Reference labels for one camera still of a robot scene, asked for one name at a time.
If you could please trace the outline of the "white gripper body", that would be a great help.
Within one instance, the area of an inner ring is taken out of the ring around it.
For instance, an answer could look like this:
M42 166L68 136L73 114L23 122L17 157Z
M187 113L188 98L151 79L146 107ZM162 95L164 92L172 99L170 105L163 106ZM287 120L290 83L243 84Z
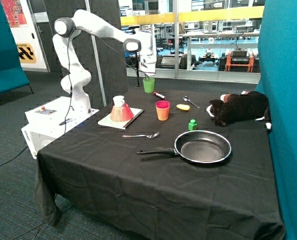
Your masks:
M147 76L156 74L157 55L153 51L141 51L139 55L139 70Z

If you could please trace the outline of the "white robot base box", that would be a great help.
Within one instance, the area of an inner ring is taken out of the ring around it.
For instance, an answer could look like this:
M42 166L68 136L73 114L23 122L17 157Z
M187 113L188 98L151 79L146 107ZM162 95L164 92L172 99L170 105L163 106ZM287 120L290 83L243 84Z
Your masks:
M39 150L61 137L99 110L78 115L72 110L71 99L61 96L25 112L28 124L21 131L34 159Z

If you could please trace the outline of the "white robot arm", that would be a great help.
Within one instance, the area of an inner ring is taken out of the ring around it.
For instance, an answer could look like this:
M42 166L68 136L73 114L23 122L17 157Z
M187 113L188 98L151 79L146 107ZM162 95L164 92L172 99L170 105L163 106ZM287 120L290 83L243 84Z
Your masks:
M83 87L91 81L91 73L80 63L72 40L86 32L98 38L112 38L123 44L128 53L139 53L139 71L151 77L156 73L157 48L153 34L137 30L127 34L119 30L99 16L79 9L72 18L61 17L54 23L55 35L53 46L62 67L68 70L61 80L61 87L70 94L72 100L69 113L82 116L91 113L90 98Z

